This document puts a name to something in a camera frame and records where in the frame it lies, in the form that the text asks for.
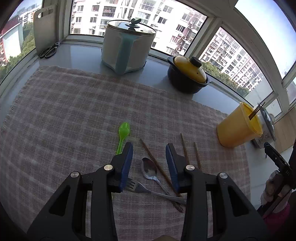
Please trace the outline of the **gloved right hand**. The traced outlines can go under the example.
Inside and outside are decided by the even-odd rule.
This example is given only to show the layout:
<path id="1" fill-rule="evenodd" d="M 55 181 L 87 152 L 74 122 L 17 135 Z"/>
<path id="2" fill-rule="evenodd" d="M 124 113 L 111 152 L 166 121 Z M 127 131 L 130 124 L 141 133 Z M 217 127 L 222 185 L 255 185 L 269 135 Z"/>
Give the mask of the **gloved right hand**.
<path id="1" fill-rule="evenodd" d="M 275 170 L 271 173 L 269 178 L 265 183 L 265 190 L 262 192 L 260 197 L 261 205 L 265 205 L 268 202 L 272 202 L 275 193 L 280 189 L 280 185 L 282 183 L 282 175 L 278 170 Z M 273 210 L 273 213 L 279 213 L 283 211 L 286 206 L 287 202 L 291 196 L 292 190 L 288 185 L 285 185 L 281 192 L 279 193 L 279 197 L 283 198 L 283 200 L 277 205 L 277 207 Z"/>

